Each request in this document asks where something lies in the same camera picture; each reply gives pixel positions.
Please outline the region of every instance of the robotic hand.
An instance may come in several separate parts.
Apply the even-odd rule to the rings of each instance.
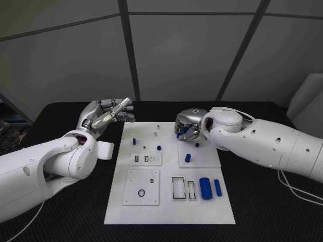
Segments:
[[[78,120],[77,130],[62,138],[0,156],[0,223],[15,218],[80,179],[100,159],[111,159],[113,143],[98,142],[108,124],[134,122],[130,98],[93,101]],[[43,170],[58,175],[46,180]]]
[[[231,108],[215,107],[209,112],[188,109],[178,114],[175,133],[180,140],[195,139],[202,133],[218,149],[323,183],[323,139],[247,116],[251,120]]]

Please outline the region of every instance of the blue block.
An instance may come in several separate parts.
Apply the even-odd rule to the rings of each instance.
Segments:
[[[211,191],[211,180],[209,178],[204,177],[199,179],[201,183],[201,192],[202,192],[202,199],[209,200],[212,199],[212,191]]]
[[[186,155],[185,161],[189,163],[191,162],[191,154]]]
[[[219,187],[219,181],[218,181],[218,179],[214,180],[214,181],[215,181],[217,193],[218,193],[218,196],[221,197],[222,196],[222,191],[221,191],[221,187]]]

